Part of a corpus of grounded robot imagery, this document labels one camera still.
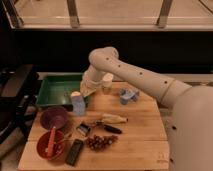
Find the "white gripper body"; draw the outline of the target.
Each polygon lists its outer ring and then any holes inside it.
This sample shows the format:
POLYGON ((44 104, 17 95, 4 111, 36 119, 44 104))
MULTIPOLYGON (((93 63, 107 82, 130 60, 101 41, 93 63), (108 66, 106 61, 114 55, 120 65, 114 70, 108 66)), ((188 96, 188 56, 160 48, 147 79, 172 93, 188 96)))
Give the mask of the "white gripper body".
POLYGON ((80 86, 80 92, 83 97, 88 97, 89 95, 93 94, 97 90, 97 87, 88 87, 85 84, 80 86))

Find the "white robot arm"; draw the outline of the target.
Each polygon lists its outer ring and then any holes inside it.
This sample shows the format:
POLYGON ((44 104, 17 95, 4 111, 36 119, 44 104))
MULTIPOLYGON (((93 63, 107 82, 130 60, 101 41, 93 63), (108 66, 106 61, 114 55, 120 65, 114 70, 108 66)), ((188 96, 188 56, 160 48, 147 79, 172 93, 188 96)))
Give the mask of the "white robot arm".
POLYGON ((172 110, 169 171, 213 171, 213 87, 191 86, 119 59, 113 47, 89 54, 81 92, 89 95, 111 73, 172 110))

